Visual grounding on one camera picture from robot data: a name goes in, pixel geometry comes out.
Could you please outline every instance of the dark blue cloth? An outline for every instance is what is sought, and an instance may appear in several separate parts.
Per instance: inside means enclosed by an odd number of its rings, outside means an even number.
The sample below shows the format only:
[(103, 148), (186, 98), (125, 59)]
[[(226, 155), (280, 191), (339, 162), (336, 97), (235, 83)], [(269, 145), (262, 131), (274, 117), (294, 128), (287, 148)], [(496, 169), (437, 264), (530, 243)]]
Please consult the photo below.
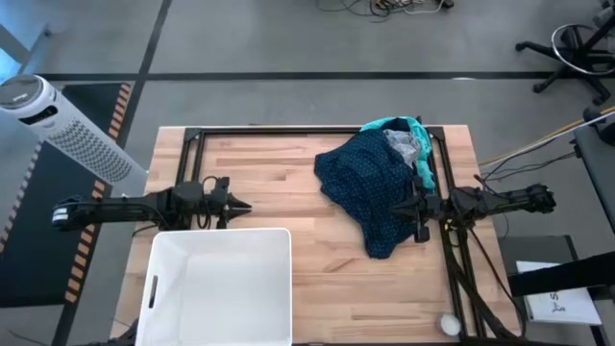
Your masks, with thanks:
[(387, 259), (416, 227), (390, 208), (412, 191), (410, 168), (382, 130), (366, 130), (341, 147), (316, 156), (321, 191), (361, 226), (370, 258)]

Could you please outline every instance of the tangled wires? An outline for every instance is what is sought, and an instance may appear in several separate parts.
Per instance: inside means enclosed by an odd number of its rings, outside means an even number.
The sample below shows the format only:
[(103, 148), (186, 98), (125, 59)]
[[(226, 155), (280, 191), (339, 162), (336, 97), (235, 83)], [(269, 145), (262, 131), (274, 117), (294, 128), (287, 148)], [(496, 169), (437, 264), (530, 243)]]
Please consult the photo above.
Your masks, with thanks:
[(445, 0), (439, 0), (439, 5), (431, 11), (415, 11), (415, 7), (424, 4), (424, 0), (353, 0), (348, 3), (346, 0), (339, 0), (341, 7), (323, 8), (320, 4), (322, 0), (315, 0), (316, 8), (322, 12), (350, 12), (358, 16), (377, 17), (383, 22), (389, 15), (403, 12), (405, 14), (435, 13), (442, 9)]

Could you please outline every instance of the white plastic bin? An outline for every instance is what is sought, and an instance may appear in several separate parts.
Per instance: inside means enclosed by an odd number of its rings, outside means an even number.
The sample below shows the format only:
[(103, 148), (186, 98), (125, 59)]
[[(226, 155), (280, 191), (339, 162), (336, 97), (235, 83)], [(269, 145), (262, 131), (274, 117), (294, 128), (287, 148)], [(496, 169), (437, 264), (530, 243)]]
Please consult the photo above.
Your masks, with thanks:
[(286, 229), (159, 233), (136, 346), (290, 345), (291, 272)]

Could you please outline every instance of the bin handle cutout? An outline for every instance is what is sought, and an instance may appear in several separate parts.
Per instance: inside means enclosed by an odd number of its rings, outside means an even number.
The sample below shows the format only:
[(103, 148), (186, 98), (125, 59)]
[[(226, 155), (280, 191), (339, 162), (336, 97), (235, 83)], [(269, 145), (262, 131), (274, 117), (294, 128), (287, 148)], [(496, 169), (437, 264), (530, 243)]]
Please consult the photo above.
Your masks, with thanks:
[(150, 292), (150, 304), (149, 308), (154, 307), (154, 299), (156, 298), (156, 287), (158, 286), (158, 275), (154, 275), (152, 280), (152, 291)]

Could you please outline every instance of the wooden table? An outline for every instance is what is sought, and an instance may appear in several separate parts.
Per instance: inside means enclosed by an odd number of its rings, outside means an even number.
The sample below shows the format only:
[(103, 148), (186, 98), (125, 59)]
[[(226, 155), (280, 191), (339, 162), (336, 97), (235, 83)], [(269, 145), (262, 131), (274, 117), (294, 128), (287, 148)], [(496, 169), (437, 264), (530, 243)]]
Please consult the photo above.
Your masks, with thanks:
[[(473, 175), (479, 168), (468, 128), (444, 129), (456, 185), (476, 185)], [(146, 192), (175, 184), (184, 130), (160, 128)], [(349, 137), (207, 136), (200, 176), (231, 177), (230, 191), (252, 204), (253, 211), (233, 220), (229, 228), (284, 227), (291, 232), (294, 342), (455, 341), (438, 331), (435, 323), (439, 314), (453, 310), (436, 223), (430, 223), (429, 242), (416, 244), (411, 238), (398, 245), (390, 259), (369, 259), (358, 224), (320, 192), (320, 181), (313, 174), (314, 157)], [(189, 157), (194, 158), (195, 152), (191, 148)], [(439, 150), (434, 153), (441, 185), (446, 187)], [(475, 231), (505, 278), (491, 220), (480, 221)], [(130, 324), (138, 317), (156, 233), (145, 231), (133, 240), (115, 315), (120, 323), (114, 324), (112, 336), (126, 330), (121, 323)], [(514, 307), (478, 246), (470, 240), (469, 248), (480, 295), (509, 329), (518, 331)], [(471, 310), (460, 291), (469, 334), (473, 334)]]

